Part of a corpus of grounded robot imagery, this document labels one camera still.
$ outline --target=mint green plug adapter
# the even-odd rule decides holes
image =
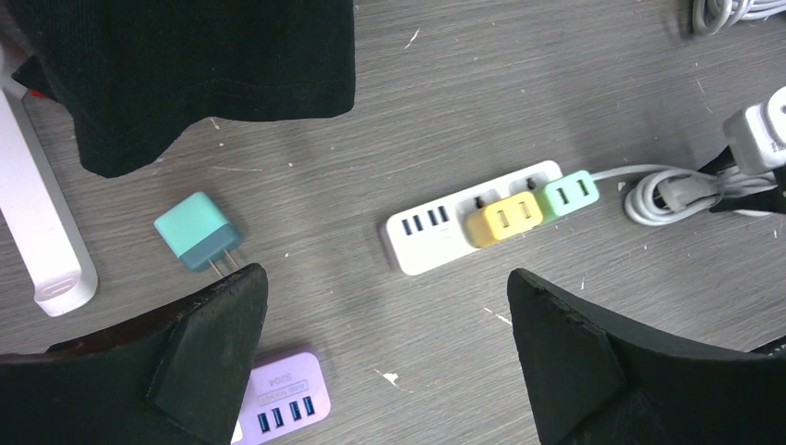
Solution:
[[[214,261],[240,246],[242,237],[205,194],[196,192],[156,218],[153,225],[172,253],[192,272],[209,267],[221,274]]]
[[[570,173],[532,192],[543,213],[543,224],[587,207],[601,197],[592,175],[586,170]]]

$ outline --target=purple usb hub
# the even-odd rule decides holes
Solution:
[[[309,350],[290,352],[251,370],[232,443],[258,445],[317,423],[329,412],[316,356]]]

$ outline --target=black cloth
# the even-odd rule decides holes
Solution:
[[[249,264],[44,353],[0,355],[0,443],[228,444],[267,302],[267,274]]]
[[[6,0],[85,169],[153,162],[195,121],[329,118],[355,91],[352,0]]]
[[[523,269],[508,299],[542,443],[783,443],[783,340],[739,352],[672,336]]]

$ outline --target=yellow plug adapter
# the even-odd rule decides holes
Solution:
[[[476,248],[487,248],[543,222],[535,195],[521,192],[491,203],[464,220],[464,231]]]

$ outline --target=desk surface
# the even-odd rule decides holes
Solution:
[[[245,235],[243,262],[270,276],[260,354],[305,342],[321,353],[333,411],[282,444],[536,441],[502,320],[516,267],[714,345],[786,334],[780,216],[643,227],[611,180],[590,209],[418,277],[391,271],[377,235],[394,212],[544,159],[570,172],[713,158],[723,120],[786,83],[786,24],[694,38],[690,3],[361,1],[348,115],[205,120],[111,181],[80,167],[62,107],[27,100],[101,284],[85,307],[46,317],[0,224],[0,350],[42,350],[211,283],[152,226],[196,190]]]

